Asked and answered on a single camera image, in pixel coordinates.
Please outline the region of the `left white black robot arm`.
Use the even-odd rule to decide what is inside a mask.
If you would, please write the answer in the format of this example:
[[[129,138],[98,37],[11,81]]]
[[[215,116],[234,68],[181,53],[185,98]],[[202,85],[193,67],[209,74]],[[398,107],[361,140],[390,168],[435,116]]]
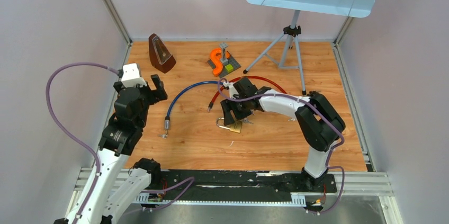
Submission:
[[[151,80],[155,89],[141,77],[114,83],[118,96],[98,144],[98,160],[76,205],[55,223],[118,223],[143,189],[161,185],[160,164],[142,158],[131,176],[113,190],[121,169],[142,137],[149,107],[168,98],[159,76],[153,74]]]

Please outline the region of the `small silver key bunch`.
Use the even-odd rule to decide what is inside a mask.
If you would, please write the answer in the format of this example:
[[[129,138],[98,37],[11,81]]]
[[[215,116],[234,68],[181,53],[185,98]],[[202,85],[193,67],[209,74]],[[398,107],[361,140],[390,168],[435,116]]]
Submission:
[[[159,134],[158,137],[166,139],[168,137],[168,134],[167,133]]]

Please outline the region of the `brass padlock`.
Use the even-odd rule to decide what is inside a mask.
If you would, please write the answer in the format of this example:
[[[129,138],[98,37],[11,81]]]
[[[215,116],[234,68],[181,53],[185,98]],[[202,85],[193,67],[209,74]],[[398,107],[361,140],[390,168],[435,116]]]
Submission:
[[[241,121],[236,121],[231,125],[224,125],[224,118],[217,118],[216,125],[218,128],[225,129],[234,133],[241,133],[243,123]]]

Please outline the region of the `red cable lock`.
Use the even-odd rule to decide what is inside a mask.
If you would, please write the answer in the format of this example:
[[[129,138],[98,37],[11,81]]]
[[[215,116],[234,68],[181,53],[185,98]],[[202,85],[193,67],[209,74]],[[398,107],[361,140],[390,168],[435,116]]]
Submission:
[[[243,78],[243,76],[236,77],[236,78],[231,79],[230,82],[234,83],[234,82],[236,82],[236,81],[238,81],[238,80],[240,80],[242,78]],[[272,80],[270,80],[268,78],[261,77],[261,76],[247,76],[247,78],[248,79],[262,80],[262,81],[264,81],[266,83],[270,83],[272,86],[275,86],[280,92],[285,93],[285,94],[287,93],[279,84],[277,84],[276,82],[274,82],[274,81],[272,81]],[[219,96],[219,91],[216,91],[216,93],[214,94],[213,98],[211,99],[211,101],[210,101],[210,103],[208,105],[207,112],[211,111],[211,109],[213,108],[213,105],[214,105],[216,99],[218,98],[218,96]]]

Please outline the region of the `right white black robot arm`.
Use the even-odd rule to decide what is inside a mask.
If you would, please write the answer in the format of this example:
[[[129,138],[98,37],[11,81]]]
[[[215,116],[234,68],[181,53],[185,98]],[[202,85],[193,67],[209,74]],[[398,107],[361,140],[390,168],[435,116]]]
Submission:
[[[225,78],[218,87],[228,89],[221,101],[223,124],[229,126],[252,115],[253,111],[285,115],[298,122],[302,135],[309,145],[306,164],[302,169],[303,186],[315,191],[324,183],[329,167],[329,155],[342,139],[345,122],[327,98],[318,93],[295,96],[270,87],[257,88],[248,77],[231,83]]]

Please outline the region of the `padlock silver keys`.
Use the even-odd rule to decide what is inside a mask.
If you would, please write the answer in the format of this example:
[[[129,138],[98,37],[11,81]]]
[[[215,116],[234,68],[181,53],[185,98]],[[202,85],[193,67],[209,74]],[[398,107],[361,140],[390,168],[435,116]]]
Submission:
[[[246,123],[246,124],[253,124],[253,123],[250,122],[247,118],[243,119],[243,123]]]

